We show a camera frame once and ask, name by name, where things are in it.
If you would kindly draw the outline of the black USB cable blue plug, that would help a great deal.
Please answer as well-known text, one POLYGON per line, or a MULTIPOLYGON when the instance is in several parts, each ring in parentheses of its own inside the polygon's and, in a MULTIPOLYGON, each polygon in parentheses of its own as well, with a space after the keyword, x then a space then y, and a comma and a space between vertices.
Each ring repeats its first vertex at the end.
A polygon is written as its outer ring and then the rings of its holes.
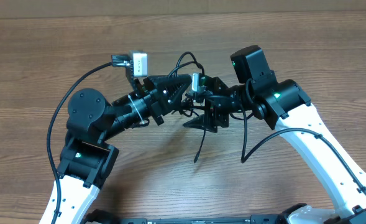
MULTIPOLYGON (((187 118, 191 118, 191 117, 200 118, 201 117, 201 114, 199 114, 196 111, 196 108, 194 107, 193 100, 189 99, 189 98, 185 98, 181 102, 181 109, 179 109, 178 112, 179 112, 179 114, 181 114, 181 115, 183 115, 187 118)), ((198 160, 199 160, 199 157, 201 155, 201 151, 202 151, 202 148, 203 148, 205 137, 206 137, 206 130, 203 130, 203 134, 202 134, 202 137, 201 137, 201 142, 199 144, 198 150, 197 150, 197 152, 194 156, 194 159, 193 159, 194 164, 197 163, 198 160)))

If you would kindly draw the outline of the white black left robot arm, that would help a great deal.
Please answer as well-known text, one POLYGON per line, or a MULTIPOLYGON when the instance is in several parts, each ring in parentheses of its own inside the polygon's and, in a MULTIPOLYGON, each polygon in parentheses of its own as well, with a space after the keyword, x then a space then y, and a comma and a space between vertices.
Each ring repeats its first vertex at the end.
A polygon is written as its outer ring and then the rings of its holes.
POLYGON ((68 102, 65 145, 53 166, 55 181, 41 223, 81 223, 110 175, 119 150, 108 139, 182 107, 191 76, 150 76, 132 81, 133 92, 110 103, 95 89, 75 92, 68 102))

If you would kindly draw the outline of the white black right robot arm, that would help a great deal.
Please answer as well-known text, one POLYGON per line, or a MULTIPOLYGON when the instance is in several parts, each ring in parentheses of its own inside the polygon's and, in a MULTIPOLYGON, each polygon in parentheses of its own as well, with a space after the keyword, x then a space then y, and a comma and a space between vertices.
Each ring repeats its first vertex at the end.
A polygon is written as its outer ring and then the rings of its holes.
POLYGON ((293 80, 279 82, 263 50, 252 45, 231 55, 239 84, 226 88, 214 78, 193 78, 193 98, 204 114, 188 128, 216 132, 231 113, 265 121, 273 137, 285 139, 303 158, 330 197, 331 209, 299 203, 279 215, 250 218, 251 223, 366 223, 366 172, 348 155, 322 121, 311 98, 293 80))

